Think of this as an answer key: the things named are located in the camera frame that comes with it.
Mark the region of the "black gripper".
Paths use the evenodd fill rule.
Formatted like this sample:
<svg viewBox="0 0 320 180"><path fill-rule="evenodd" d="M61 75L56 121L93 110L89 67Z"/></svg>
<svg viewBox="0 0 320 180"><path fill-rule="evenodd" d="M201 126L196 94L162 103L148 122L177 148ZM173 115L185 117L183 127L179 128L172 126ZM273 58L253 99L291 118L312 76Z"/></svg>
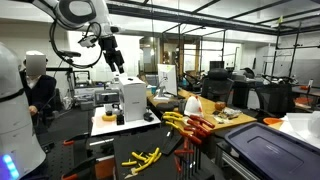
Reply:
<svg viewBox="0 0 320 180"><path fill-rule="evenodd" d="M109 65L112 72L119 70L119 73L124 72L124 59L120 50L117 50L117 42L114 36L103 37L99 40L99 45L103 50L103 55L106 63Z"/></svg>

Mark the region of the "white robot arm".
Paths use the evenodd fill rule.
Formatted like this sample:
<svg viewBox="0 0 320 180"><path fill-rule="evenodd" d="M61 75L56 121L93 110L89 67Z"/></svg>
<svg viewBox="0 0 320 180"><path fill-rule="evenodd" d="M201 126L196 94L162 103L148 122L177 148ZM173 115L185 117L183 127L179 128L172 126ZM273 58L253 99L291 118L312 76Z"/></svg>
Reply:
<svg viewBox="0 0 320 180"><path fill-rule="evenodd" d="M114 25L109 16L105 0L13 0L29 3L45 12L53 19L49 29L49 38L56 55L67 64L78 69L91 68L104 56L112 72L124 72L124 59L114 36L121 28ZM90 64L76 64L72 58L80 57L78 52L59 50L55 43L56 26L65 30L77 30L88 24L86 34L78 41L82 47L100 46L98 58Z"/></svg>

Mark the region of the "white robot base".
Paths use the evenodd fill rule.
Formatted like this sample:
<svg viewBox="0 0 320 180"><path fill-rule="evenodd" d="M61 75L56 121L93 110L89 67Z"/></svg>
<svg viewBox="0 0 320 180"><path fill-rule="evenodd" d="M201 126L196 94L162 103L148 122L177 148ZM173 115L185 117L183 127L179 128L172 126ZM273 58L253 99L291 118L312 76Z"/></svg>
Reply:
<svg viewBox="0 0 320 180"><path fill-rule="evenodd" d="M0 44L0 180L20 180L45 160L19 75L19 58Z"/></svg>

